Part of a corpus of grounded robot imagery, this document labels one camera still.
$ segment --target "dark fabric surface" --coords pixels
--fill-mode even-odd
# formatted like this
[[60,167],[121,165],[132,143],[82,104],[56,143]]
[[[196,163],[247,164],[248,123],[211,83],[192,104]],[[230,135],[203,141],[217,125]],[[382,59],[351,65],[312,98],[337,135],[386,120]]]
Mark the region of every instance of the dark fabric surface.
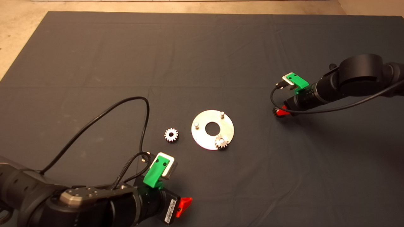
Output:
[[[361,53],[403,63],[403,37],[401,17],[49,12],[0,83],[1,155],[43,168],[90,119],[143,95],[144,148],[174,156],[165,185],[194,198],[175,226],[404,226],[402,97],[282,120],[269,101],[291,71],[314,82]],[[225,151],[192,138],[207,109],[234,123]],[[144,116],[141,101],[114,110],[48,176],[112,182],[138,151]],[[175,144],[163,138],[169,127]]]

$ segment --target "circular metal plate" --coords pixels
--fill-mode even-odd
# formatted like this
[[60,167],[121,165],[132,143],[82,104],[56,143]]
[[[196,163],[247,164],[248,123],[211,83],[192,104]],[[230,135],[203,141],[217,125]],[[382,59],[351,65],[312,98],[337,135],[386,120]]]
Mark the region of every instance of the circular metal plate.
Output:
[[205,127],[208,123],[214,122],[219,125],[219,135],[227,140],[229,143],[234,136],[234,125],[229,116],[224,114],[221,118],[221,112],[217,110],[206,110],[198,114],[192,122],[191,131],[194,140],[199,146],[208,150],[217,150],[215,146],[216,136],[209,135]]

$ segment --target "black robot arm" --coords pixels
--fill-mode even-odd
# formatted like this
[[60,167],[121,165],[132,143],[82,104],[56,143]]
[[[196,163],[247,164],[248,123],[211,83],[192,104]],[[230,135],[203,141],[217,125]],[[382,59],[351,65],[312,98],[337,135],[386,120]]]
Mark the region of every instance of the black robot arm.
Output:
[[[330,65],[330,70],[319,81],[285,100],[283,107],[275,105],[274,114],[276,116],[288,113],[292,115],[314,114],[355,106],[356,103],[324,111],[307,111],[348,96],[372,95],[364,99],[364,101],[368,101],[377,96],[404,95],[404,65],[399,63],[383,64],[382,58],[378,55],[366,54],[350,57],[344,60],[339,67]],[[272,95],[278,88],[283,87],[277,86],[273,90],[272,101]]]
[[110,184],[66,187],[0,156],[0,202],[10,213],[2,222],[15,209],[17,227],[130,227],[152,216],[169,225],[190,205],[191,198],[143,179],[112,190]]

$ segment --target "small spur gear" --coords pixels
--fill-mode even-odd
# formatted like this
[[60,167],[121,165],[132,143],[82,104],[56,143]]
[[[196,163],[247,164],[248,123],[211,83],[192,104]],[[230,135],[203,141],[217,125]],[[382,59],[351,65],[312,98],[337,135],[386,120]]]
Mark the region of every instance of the small spur gear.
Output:
[[215,140],[215,146],[217,149],[224,149],[227,147],[229,142],[225,140],[221,135],[218,135]]
[[169,128],[164,133],[164,138],[167,142],[173,143],[178,139],[178,131],[175,128]]

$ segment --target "barcode label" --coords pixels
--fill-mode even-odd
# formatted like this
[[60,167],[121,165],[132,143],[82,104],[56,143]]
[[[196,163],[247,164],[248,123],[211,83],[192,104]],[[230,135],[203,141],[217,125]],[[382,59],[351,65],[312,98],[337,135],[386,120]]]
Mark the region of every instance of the barcode label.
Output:
[[167,211],[167,214],[166,214],[166,219],[164,219],[164,221],[167,223],[167,224],[170,224],[170,220],[171,220],[171,216],[173,215],[173,212],[174,212],[174,208],[175,208],[175,204],[176,204],[177,202],[175,201],[175,200],[171,200],[171,203],[170,203],[170,207],[168,208],[168,211]]

